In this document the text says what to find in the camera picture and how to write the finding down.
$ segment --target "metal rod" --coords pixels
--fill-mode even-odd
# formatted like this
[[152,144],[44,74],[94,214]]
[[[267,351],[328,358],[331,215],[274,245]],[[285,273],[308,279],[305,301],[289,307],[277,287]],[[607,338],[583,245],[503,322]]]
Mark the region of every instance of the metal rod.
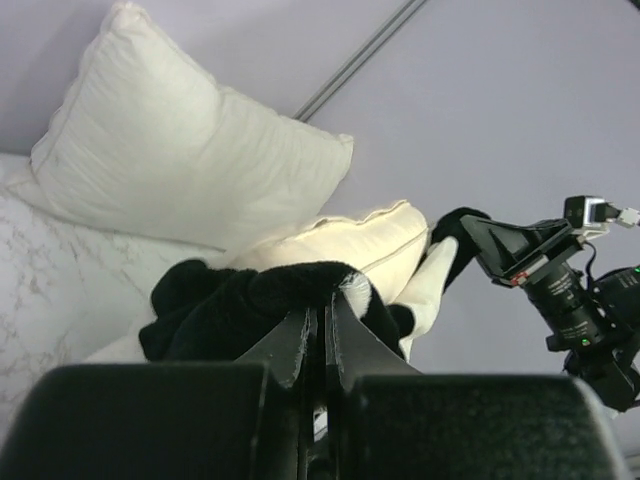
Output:
[[358,51],[318,90],[311,99],[298,110],[294,118],[301,122],[309,119],[329,101],[335,93],[385,44],[400,28],[413,17],[427,0],[409,0],[358,49]]

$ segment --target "pillow seam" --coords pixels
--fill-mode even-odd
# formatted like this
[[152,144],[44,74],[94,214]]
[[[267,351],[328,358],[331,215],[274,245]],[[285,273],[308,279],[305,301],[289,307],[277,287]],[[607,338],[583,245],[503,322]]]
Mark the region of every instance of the pillow seam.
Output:
[[364,274],[371,273],[371,271],[375,270],[379,266],[384,265],[384,263],[389,261],[389,259],[395,257],[396,255],[399,255],[400,253],[402,253],[405,250],[407,250],[409,247],[412,247],[418,240],[420,240],[420,238],[423,235],[426,235],[427,231],[428,231],[428,229],[424,228],[419,234],[417,234],[411,240],[405,242],[403,245],[401,245],[400,247],[396,248],[394,251],[386,254],[384,257],[379,258],[374,262],[371,262],[369,265],[363,267],[360,271],[362,273],[364,273]]
[[308,228],[305,228],[304,230],[295,234],[295,236],[293,237],[288,236],[288,237],[284,237],[279,240],[274,240],[271,242],[269,240],[265,240],[263,242],[256,244],[253,248],[264,247],[267,244],[269,244],[271,248],[282,247],[288,242],[302,241],[308,238],[309,235],[312,235],[312,234],[315,235],[326,228],[334,227],[336,225],[338,226],[346,225],[347,227],[361,227],[363,225],[373,224],[377,220],[385,220],[385,217],[387,215],[392,215],[393,213],[397,212],[400,208],[402,208],[405,205],[411,206],[411,204],[407,200],[400,200],[391,208],[371,212],[367,214],[366,217],[359,220],[354,220],[349,217],[340,217],[340,216],[320,218],[316,222],[312,223]]

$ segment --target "white pillow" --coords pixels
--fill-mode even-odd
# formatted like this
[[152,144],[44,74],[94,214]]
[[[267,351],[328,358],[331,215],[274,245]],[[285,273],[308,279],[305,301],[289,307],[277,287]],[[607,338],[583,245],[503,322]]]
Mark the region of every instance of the white pillow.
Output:
[[229,267],[263,271],[294,263],[341,261],[365,273],[382,300],[391,303],[415,272],[427,232],[422,213],[401,200],[359,219],[321,217],[304,226],[279,229]]
[[219,85],[142,8],[116,4],[8,186],[68,221],[227,249],[316,215],[352,149]]

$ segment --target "black camera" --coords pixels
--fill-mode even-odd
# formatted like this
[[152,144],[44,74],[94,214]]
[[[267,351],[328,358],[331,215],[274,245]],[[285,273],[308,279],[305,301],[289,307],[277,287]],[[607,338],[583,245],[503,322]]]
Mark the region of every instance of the black camera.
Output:
[[[622,224],[637,225],[637,215],[628,210]],[[595,247],[589,236],[606,233],[607,223],[620,223],[622,212],[597,197],[572,197],[565,202],[565,218],[526,227],[473,215],[461,219],[487,276],[497,285],[525,291],[553,332],[547,348],[569,351],[565,370],[618,411],[638,406],[640,394],[633,364],[640,351],[640,266],[594,279]],[[575,270],[567,260],[586,245],[594,256],[586,272]]]

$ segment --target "cable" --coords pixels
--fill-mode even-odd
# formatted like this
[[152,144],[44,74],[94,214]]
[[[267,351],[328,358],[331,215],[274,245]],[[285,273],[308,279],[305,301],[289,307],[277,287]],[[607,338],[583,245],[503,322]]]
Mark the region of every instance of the cable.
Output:
[[591,242],[585,242],[584,244],[588,245],[593,250],[593,255],[591,255],[591,258],[587,262],[587,265],[585,266],[585,269],[584,269],[585,273],[587,274],[587,290],[593,293],[593,289],[595,287],[596,281],[593,278],[593,273],[591,269],[593,267],[593,263],[596,261],[596,257],[598,256],[598,250]]

